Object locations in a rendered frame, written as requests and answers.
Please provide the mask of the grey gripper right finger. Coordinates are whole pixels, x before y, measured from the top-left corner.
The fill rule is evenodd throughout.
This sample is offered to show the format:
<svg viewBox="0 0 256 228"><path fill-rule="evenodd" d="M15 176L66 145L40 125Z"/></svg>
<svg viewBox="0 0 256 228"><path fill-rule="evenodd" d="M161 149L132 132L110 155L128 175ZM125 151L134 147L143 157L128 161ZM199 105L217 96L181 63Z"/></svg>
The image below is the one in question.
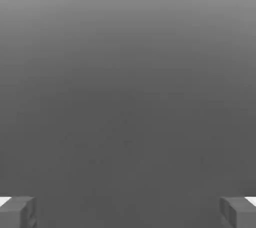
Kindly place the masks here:
<svg viewBox="0 0 256 228"><path fill-rule="evenodd" d="M256 228L256 196L221 197L222 228Z"/></svg>

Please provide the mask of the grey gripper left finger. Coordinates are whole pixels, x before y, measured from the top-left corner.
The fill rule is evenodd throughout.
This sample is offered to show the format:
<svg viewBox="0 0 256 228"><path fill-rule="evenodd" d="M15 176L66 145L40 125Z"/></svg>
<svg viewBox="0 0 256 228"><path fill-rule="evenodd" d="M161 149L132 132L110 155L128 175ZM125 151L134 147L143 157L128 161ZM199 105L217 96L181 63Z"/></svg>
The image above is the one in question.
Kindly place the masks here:
<svg viewBox="0 0 256 228"><path fill-rule="evenodd" d="M37 199L0 196L0 228L38 228Z"/></svg>

